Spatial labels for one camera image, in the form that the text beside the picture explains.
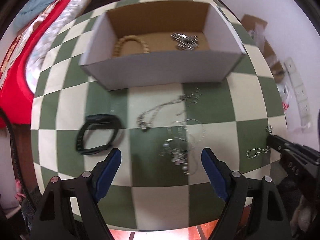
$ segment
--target table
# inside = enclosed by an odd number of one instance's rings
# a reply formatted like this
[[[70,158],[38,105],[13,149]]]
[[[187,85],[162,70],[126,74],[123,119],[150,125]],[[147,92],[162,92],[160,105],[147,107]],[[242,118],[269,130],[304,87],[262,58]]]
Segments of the table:
[[[219,199],[201,165],[200,154],[210,147],[231,170],[261,179],[270,175],[278,182],[283,175],[279,155],[271,151],[252,160],[251,147],[266,147],[268,124],[274,133],[285,136],[286,122],[281,99],[270,69],[239,21],[217,0],[212,3],[237,31],[247,55],[222,83],[169,84],[106,91],[79,67],[78,62],[92,36],[99,15],[115,7],[154,0],[122,0],[97,8],[62,28],[47,53],[32,108],[32,152],[41,193],[52,176],[78,177],[104,160],[108,152],[81,156],[75,150],[78,129],[90,114],[117,115],[123,124],[115,144],[122,152],[121,166],[108,194],[99,203],[110,228],[123,230],[169,230],[218,219],[224,203]],[[138,129],[138,114],[155,105],[199,88],[198,104],[176,104],[163,108],[146,133]],[[169,155],[160,156],[170,136],[167,127],[174,121],[196,119],[204,124],[205,136],[189,158],[186,176]],[[201,125],[189,121],[192,136]],[[109,131],[95,131],[87,147],[105,143]],[[81,220],[76,199],[71,199],[74,216]]]

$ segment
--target beaded bracelet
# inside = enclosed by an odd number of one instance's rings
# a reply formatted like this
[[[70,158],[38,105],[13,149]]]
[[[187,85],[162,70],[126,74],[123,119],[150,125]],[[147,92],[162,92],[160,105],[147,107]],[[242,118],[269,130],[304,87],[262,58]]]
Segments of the beaded bracelet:
[[[121,49],[122,45],[127,41],[139,42],[143,47],[143,53],[150,53],[149,46],[148,46],[148,44],[146,44],[146,42],[144,40],[142,40],[141,38],[139,38],[138,36],[135,36],[135,35],[128,35],[128,36],[124,36],[123,38],[120,38],[116,42],[114,50],[113,50],[113,55],[112,55],[113,57],[120,56],[120,49]]]

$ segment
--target silver jewelry pile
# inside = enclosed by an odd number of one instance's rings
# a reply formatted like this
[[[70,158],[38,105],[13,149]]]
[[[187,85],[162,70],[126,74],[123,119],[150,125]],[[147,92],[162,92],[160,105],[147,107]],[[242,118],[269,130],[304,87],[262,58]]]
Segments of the silver jewelry pile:
[[[187,36],[183,33],[172,33],[171,39],[177,41],[178,50],[194,50],[199,46],[199,39],[197,36]]]
[[[189,133],[187,129],[187,121],[190,121],[190,120],[196,121],[202,126],[202,136],[197,142],[194,141],[195,138]],[[195,119],[185,119],[183,122],[179,122],[179,121],[175,121],[175,122],[178,122],[181,124],[178,128],[178,136],[173,135],[172,127],[167,128],[168,133],[172,136],[172,138],[166,140],[163,143],[163,150],[161,151],[160,155],[163,156],[165,154],[171,154],[172,155],[171,161],[175,165],[181,165],[181,164],[183,165],[182,170],[184,174],[193,175],[198,170],[198,160],[194,155],[194,149],[196,145],[200,143],[204,138],[204,135],[205,135],[204,125]],[[185,136],[182,133],[182,128],[186,131]],[[189,138],[193,139],[192,142],[187,140],[187,134],[189,135],[188,136]],[[196,168],[193,171],[193,173],[189,172],[189,167],[188,167],[188,156],[190,155],[192,155],[193,160],[195,161],[195,164],[196,164]]]
[[[266,128],[267,132],[269,134],[272,134],[272,131],[273,131],[273,128],[271,125],[268,125],[267,128]],[[251,155],[251,152],[253,151],[257,151],[254,155]],[[266,149],[262,149],[262,148],[251,148],[250,150],[247,150],[246,154],[247,154],[247,157],[249,159],[253,159],[255,157],[258,157],[261,153],[267,153],[268,151],[270,151],[270,146],[267,146]]]
[[[137,125],[140,129],[142,129],[142,131],[147,131],[148,129],[150,129],[152,127],[152,122],[156,118],[156,115],[158,114],[158,112],[161,110],[162,107],[168,106],[168,105],[173,105],[173,104],[178,104],[181,102],[186,102],[188,100],[190,100],[192,103],[196,104],[199,101],[200,95],[201,95],[201,93],[200,93],[199,88],[196,88],[196,91],[194,93],[184,94],[177,99],[171,100],[171,101],[166,102],[164,104],[157,105],[154,108],[147,110],[147,111],[143,112],[142,114],[139,114],[137,117]],[[144,121],[145,115],[152,112],[152,111],[155,111],[155,112],[151,116],[150,121],[148,121],[148,122]]]

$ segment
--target chain bracelet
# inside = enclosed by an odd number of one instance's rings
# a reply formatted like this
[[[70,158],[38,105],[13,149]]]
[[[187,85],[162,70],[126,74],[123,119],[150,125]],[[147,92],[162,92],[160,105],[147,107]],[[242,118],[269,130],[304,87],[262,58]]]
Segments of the chain bracelet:
[[[200,93],[199,88],[196,88],[196,91],[194,93],[184,94],[184,95],[180,96],[177,99],[171,100],[171,101],[166,102],[164,104],[157,105],[152,109],[144,111],[142,114],[138,115],[138,117],[137,117],[137,125],[143,131],[147,131],[148,129],[150,129],[152,127],[152,123],[153,123],[154,119],[156,118],[156,115],[158,114],[158,112],[164,106],[174,105],[174,104],[178,104],[178,103],[181,103],[181,102],[186,102],[188,100],[192,100],[192,103],[196,104],[196,103],[198,103],[200,95],[201,95],[201,93]],[[155,111],[155,112],[151,116],[150,120],[148,122],[144,121],[145,115],[150,113],[150,112],[152,112],[152,111]]]
[[[266,131],[269,134],[272,134],[272,131],[273,131],[272,126],[268,125],[266,128]],[[253,159],[255,157],[258,157],[261,153],[268,153],[270,151],[270,149],[271,149],[270,146],[267,146],[266,149],[255,147],[255,148],[251,148],[251,149],[247,150],[246,155],[249,159]]]

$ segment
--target open box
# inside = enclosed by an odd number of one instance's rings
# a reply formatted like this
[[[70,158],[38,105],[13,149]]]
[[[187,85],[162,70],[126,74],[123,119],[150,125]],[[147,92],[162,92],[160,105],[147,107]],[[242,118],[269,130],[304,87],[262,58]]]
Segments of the open box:
[[[180,51],[172,32],[196,35],[199,47]],[[128,41],[137,35],[150,49]],[[80,65],[108,90],[187,82],[221,82],[245,54],[242,42],[217,7],[193,1],[154,1],[114,8],[99,16]]]

